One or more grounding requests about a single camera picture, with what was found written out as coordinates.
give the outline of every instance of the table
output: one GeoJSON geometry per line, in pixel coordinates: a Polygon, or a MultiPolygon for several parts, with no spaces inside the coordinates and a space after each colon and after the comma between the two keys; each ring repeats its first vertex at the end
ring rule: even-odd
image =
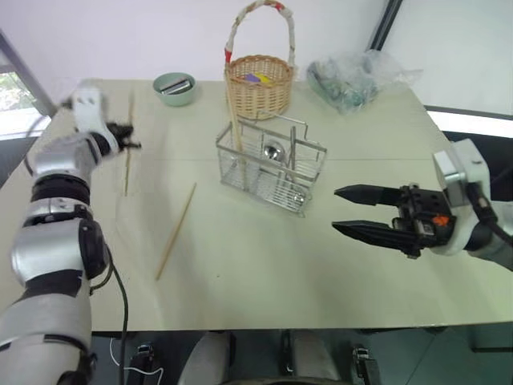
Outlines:
{"type": "MultiPolygon", "coordinates": [[[[411,181],[438,188],[431,153],[449,143],[413,93],[380,95],[363,111],[338,115],[303,83],[293,86],[287,116],[306,120],[310,139],[328,148],[313,200],[298,218],[219,182],[216,135],[228,123],[224,85],[200,84],[198,100],[165,107],[150,81],[91,80],[109,100],[109,119],[127,121],[135,95],[136,138],[129,192],[125,155],[95,171],[91,206],[127,287],[129,330],[238,328],[384,328],[513,320],[511,273],[461,253],[425,251],[409,260],[363,244],[331,221],[390,223],[391,207],[352,204],[333,195],[349,184],[398,187],[411,181]],[[162,278],[155,273],[164,244],[192,187],[196,193],[162,278]]],[[[276,120],[263,122],[274,127],[276,120]]],[[[71,132],[59,111],[36,142],[71,132]]],[[[30,199],[20,165],[0,190],[8,255],[30,199]]],[[[0,307],[22,292],[0,261],[0,307]]],[[[93,329],[120,330],[123,304],[112,279],[91,298],[93,329]]]]}

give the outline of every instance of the metal handle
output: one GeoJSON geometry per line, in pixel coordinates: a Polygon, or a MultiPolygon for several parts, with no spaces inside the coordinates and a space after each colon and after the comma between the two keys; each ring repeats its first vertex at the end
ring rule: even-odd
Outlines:
{"type": "Polygon", "coordinates": [[[271,116],[274,116],[276,118],[280,118],[280,119],[283,119],[283,120],[288,120],[289,122],[292,122],[292,123],[297,123],[297,124],[304,125],[305,126],[305,134],[303,135],[303,139],[305,141],[309,142],[309,140],[308,140],[308,124],[306,122],[303,122],[303,121],[297,120],[297,119],[293,119],[293,118],[289,118],[288,116],[278,115],[278,114],[275,114],[274,112],[258,110],[256,112],[255,123],[258,121],[258,116],[261,113],[262,114],[268,114],[268,115],[271,115],[271,116]]]}

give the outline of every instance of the orange component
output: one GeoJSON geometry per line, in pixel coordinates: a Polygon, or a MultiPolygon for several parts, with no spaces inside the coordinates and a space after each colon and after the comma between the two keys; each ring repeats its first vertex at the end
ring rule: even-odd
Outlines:
{"type": "Polygon", "coordinates": [[[449,224],[449,217],[445,215],[437,215],[432,219],[433,223],[437,226],[446,227],[449,224]]]}

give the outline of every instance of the yellow object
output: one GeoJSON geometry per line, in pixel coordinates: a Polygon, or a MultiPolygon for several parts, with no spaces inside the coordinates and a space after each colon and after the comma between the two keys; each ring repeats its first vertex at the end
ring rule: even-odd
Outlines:
{"type": "Polygon", "coordinates": [[[255,72],[254,75],[260,79],[262,83],[271,83],[271,79],[265,76],[264,74],[261,74],[260,72],[255,72]]]}

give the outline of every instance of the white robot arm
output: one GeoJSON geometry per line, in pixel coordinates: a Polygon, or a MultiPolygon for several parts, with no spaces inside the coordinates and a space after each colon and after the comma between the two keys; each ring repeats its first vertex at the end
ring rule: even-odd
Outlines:
{"type": "Polygon", "coordinates": [[[341,233],[370,245],[420,257],[424,248],[454,255],[466,250],[513,271],[513,202],[490,200],[490,172],[471,140],[453,143],[433,155],[442,191],[417,184],[388,188],[357,184],[335,195],[362,205],[399,209],[393,228],[372,221],[338,221],[341,233]]]}
{"type": "Polygon", "coordinates": [[[107,126],[99,90],[79,89],[72,103],[77,133],[35,157],[30,206],[11,252],[25,292],[0,317],[2,384],[87,384],[95,364],[89,281],[111,258],[89,206],[91,173],[139,145],[129,141],[133,127],[107,126]]]}

